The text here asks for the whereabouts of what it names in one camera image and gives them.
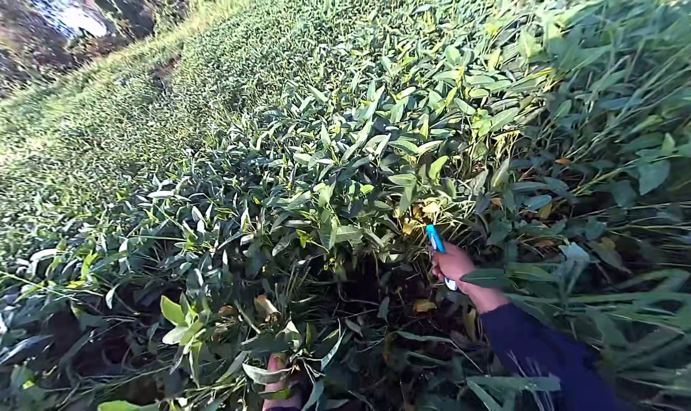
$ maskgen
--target navy blue jacket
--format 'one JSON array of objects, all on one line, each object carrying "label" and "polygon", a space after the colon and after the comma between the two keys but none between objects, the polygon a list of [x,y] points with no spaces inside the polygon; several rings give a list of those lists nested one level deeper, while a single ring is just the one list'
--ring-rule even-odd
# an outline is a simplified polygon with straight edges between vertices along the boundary
[{"label": "navy blue jacket", "polygon": [[[554,401],[556,411],[621,411],[612,390],[595,373],[593,355],[562,333],[546,327],[513,304],[480,315],[493,350],[508,370],[526,377],[555,376],[561,380],[559,396],[539,396]],[[299,411],[270,408],[269,411]]]}]

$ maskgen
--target blue scissors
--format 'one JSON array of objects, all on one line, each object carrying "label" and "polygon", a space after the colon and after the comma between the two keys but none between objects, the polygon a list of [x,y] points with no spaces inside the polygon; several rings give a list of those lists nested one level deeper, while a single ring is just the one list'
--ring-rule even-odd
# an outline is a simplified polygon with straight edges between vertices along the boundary
[{"label": "blue scissors", "polygon": [[[444,252],[444,244],[442,244],[442,239],[439,238],[439,233],[437,233],[437,228],[433,225],[426,226],[426,236],[429,237],[429,241],[432,242],[432,248],[437,250],[437,252]],[[457,283],[454,280],[447,277],[444,278],[444,283],[452,291],[457,291]]]}]

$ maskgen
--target tea bush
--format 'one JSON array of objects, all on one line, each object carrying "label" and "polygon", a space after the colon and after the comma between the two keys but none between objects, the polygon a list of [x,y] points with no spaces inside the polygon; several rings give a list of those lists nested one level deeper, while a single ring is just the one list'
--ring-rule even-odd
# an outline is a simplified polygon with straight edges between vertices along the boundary
[{"label": "tea bush", "polygon": [[0,409],[538,409],[430,222],[691,409],[691,2],[262,2],[177,51],[8,111],[48,123],[0,167]]}]

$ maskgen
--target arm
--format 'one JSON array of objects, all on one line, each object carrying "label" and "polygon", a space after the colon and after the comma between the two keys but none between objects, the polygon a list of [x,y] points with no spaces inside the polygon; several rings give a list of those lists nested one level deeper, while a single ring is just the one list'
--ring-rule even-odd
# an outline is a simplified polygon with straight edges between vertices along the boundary
[{"label": "arm", "polygon": [[516,307],[499,291],[460,281],[475,270],[467,254],[444,244],[445,253],[434,253],[432,273],[450,278],[469,296],[480,321],[505,368],[526,377],[556,376],[561,380],[562,399],[570,411],[618,410],[614,394],[592,369],[587,348],[562,333],[547,328]]}]

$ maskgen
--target human hand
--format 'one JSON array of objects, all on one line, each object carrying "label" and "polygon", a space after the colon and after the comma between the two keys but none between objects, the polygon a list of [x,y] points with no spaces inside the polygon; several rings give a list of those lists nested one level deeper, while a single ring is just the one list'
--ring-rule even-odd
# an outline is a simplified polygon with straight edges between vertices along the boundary
[{"label": "human hand", "polygon": [[469,295],[469,298],[480,313],[492,311],[508,303],[505,297],[497,290],[461,281],[460,278],[463,275],[469,274],[476,269],[475,264],[463,249],[445,241],[442,241],[442,244],[444,245],[445,252],[437,252],[432,249],[433,275],[441,281],[444,281],[444,278],[453,280],[457,284],[458,290]]},{"label": "human hand", "polygon": [[[286,356],[284,353],[271,354],[269,356],[269,361],[267,363],[267,370],[278,371],[280,369],[286,368],[285,358]],[[296,378],[296,376],[293,379],[282,378],[277,382],[267,384],[266,386],[264,386],[264,390],[278,391],[282,390],[285,387],[291,387],[294,384],[294,379]],[[261,409],[262,411],[268,411],[269,409],[278,407],[300,409],[302,408],[302,395],[299,393],[298,390],[296,390],[292,397],[289,397],[287,399],[265,399],[264,405]]]}]

